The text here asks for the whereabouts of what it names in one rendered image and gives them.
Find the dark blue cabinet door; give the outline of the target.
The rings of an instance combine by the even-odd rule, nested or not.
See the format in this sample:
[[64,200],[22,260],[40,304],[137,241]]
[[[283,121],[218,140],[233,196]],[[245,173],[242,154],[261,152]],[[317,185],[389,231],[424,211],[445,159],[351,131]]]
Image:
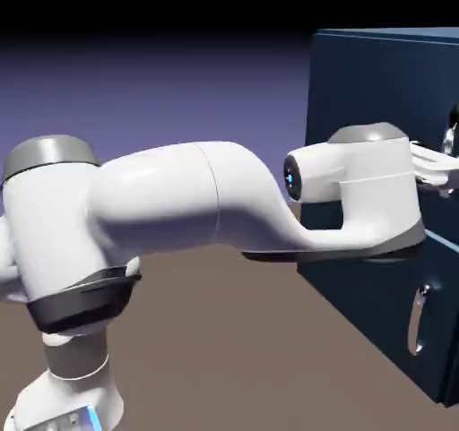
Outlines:
[[459,404],[459,245],[430,231],[421,259],[417,354],[435,381],[433,400],[450,408]]
[[[459,101],[459,44],[423,47],[428,54],[420,69],[417,138],[431,150],[441,151],[449,112]],[[427,228],[459,245],[459,193],[441,197],[425,191],[421,200]]]

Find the dark blue cabinet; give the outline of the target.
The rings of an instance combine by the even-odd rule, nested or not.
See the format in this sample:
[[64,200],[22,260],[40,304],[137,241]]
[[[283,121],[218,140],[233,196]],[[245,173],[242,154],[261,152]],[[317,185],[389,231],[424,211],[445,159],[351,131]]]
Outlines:
[[[319,31],[311,48],[307,143],[343,125],[389,122],[426,145],[417,138],[420,69],[428,54],[423,46],[438,44],[459,44],[459,29]],[[407,349],[426,241],[405,261],[302,263],[298,271],[433,400],[435,381]]]

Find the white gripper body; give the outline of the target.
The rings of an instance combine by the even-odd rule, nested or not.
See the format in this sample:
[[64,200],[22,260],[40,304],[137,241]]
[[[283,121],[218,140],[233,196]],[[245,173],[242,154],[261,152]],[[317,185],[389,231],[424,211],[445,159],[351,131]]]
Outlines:
[[418,188],[441,197],[459,193],[459,155],[431,150],[419,141],[411,141],[410,149]]

